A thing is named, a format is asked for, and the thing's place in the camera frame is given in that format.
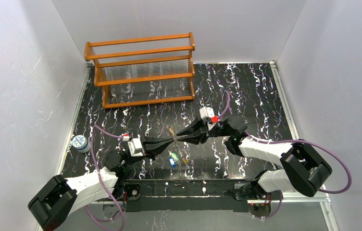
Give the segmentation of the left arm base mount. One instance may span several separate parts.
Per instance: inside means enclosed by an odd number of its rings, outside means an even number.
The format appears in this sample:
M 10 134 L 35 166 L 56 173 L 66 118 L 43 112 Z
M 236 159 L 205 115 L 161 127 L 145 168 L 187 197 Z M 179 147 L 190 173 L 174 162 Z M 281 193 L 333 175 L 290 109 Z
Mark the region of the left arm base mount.
M 109 190 L 111 191 L 111 194 L 116 198 L 116 201 L 119 203 L 121 203 L 123 200 L 125 202 L 137 201 L 141 196 L 141 183 L 141 180 L 127 180 L 124 182 L 121 188 L 115 185 L 114 188 L 110 188 Z M 100 186 L 100 190 L 98 191 L 98 193 L 101 194 L 103 198 L 95 200 L 94 202 L 92 202 L 93 204 L 113 203 L 113 200 L 102 186 Z

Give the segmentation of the green key tag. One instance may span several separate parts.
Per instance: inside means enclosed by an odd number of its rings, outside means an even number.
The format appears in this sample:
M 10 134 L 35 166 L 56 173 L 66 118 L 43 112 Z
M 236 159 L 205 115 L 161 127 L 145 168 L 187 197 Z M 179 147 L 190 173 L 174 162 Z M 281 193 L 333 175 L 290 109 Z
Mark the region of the green key tag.
M 177 156 L 177 154 L 175 154 L 175 153 L 171 153 L 171 157 L 173 158 L 173 159 L 179 159 L 179 157 Z

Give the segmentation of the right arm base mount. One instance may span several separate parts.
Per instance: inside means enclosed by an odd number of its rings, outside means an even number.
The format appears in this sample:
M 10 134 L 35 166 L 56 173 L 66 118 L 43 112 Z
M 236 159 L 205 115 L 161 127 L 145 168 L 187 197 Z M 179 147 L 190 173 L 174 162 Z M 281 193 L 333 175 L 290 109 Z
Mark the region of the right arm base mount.
M 253 201 L 249 202 L 249 211 L 256 216 L 270 216 L 282 205 L 282 195 L 279 191 L 266 192 L 255 183 L 235 183 L 224 195 L 237 201 Z

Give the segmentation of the silver keyring holder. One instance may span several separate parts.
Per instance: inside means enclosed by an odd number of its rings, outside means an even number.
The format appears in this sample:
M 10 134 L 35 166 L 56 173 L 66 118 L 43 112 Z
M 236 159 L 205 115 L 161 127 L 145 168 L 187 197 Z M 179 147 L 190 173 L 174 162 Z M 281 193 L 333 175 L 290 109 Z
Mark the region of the silver keyring holder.
M 166 127 L 169 134 L 171 135 L 171 137 L 173 138 L 174 141 L 176 141 L 176 133 L 174 131 L 174 129 L 171 126 L 167 126 Z

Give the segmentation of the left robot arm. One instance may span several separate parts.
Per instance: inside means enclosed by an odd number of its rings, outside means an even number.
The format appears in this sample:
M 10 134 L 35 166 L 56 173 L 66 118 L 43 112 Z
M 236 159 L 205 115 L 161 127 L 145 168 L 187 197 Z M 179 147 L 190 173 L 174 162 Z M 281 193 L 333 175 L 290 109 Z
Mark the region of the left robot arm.
M 56 175 L 42 187 L 27 207 L 43 230 L 55 230 L 71 213 L 97 200 L 118 197 L 131 165 L 145 158 L 155 160 L 174 139 L 124 136 L 124 142 L 128 148 L 108 154 L 100 170 L 74 178 Z

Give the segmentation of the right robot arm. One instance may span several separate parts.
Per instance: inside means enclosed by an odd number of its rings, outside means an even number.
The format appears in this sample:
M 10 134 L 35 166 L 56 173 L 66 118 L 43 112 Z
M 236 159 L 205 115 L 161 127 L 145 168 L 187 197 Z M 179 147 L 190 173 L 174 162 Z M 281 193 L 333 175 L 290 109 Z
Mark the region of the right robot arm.
M 304 141 L 257 140 L 246 134 L 243 116 L 232 114 L 225 120 L 218 117 L 197 116 L 185 129 L 178 132 L 178 141 L 202 144 L 209 137 L 227 137 L 224 145 L 233 154 L 256 158 L 278 166 L 277 170 L 264 170 L 250 183 L 233 190 L 234 193 L 260 198 L 275 191 L 297 191 L 313 197 L 332 174 L 331 166 Z

